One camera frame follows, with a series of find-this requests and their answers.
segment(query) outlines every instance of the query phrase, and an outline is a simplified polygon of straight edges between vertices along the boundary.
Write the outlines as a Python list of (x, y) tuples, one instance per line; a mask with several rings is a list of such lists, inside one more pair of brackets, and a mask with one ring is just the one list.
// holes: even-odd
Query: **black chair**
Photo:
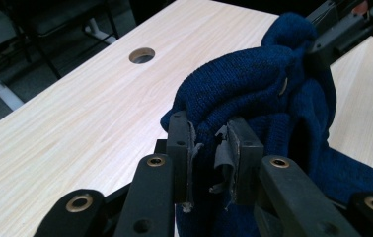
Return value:
[(83, 25), (98, 14), (106, 13), (112, 35), (118, 39), (108, 0), (4, 0), (4, 4), (12, 21), (29, 38), (57, 79), (61, 76), (42, 50), (41, 38)]

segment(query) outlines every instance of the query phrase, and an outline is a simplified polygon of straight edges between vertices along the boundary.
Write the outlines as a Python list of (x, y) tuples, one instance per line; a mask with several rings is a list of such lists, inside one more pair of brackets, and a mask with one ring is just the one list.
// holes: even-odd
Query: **navy blue fabric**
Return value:
[(186, 111), (203, 143), (193, 164), (194, 208), (177, 206), (180, 236), (259, 236), (252, 206), (230, 204), (228, 194), (211, 194), (221, 174), (213, 169), (217, 130), (233, 116), (243, 117), (264, 144), (265, 155), (295, 160), (331, 198), (373, 191), (373, 169), (332, 150), (327, 142), (336, 109), (330, 71), (309, 73), (303, 65), (316, 38), (312, 24), (294, 14), (280, 16), (261, 47), (236, 51), (192, 72), (162, 117)]

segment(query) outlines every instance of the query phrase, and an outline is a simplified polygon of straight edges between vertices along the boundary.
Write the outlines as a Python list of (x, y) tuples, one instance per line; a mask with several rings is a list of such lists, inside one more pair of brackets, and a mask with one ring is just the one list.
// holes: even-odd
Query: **white desk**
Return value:
[[(34, 234), (71, 191), (107, 196), (129, 183), (138, 160), (166, 138), (159, 120), (182, 81), (211, 59), (259, 46), (275, 18), (212, 1), (176, 1), (2, 119), (0, 236)], [(153, 48), (153, 60), (130, 62), (140, 47)], [(373, 75), (373, 39), (337, 62), (333, 74), (339, 99), (331, 144), (343, 152), (367, 149), (360, 146), (371, 136), (347, 136), (364, 124), (373, 130), (373, 118), (364, 117), (373, 107), (352, 105), (370, 90), (364, 81)], [(373, 145), (368, 149), (356, 157), (373, 166)]]

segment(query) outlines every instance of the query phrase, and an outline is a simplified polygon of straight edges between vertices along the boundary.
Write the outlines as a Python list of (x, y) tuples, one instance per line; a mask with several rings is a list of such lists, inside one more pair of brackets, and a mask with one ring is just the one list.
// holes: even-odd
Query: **knit fabric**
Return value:
[(193, 163), (194, 207), (177, 206), (180, 236), (259, 236), (252, 206), (230, 204), (227, 193), (211, 194), (220, 183), (214, 170), (215, 133), (233, 116), (243, 117), (264, 145), (264, 155), (293, 159), (330, 198), (347, 203), (355, 192), (373, 192), (373, 169), (332, 150), (327, 142), (336, 109), (330, 71), (310, 73), (304, 53), (316, 38), (313, 25), (295, 14), (280, 16), (261, 47), (210, 61), (179, 88), (162, 117), (186, 111), (204, 146)]

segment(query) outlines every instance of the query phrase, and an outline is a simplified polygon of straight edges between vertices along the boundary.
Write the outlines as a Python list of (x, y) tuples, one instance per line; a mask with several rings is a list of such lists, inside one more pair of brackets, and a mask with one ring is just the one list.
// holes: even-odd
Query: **light wood tabletop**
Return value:
[[(0, 120), (0, 236), (31, 236), (78, 189), (105, 196), (129, 183), (166, 138), (161, 116), (197, 67), (259, 46), (276, 16), (179, 0)], [(149, 62), (131, 52), (148, 47)], [(331, 145), (373, 166), (373, 39), (333, 65)]]

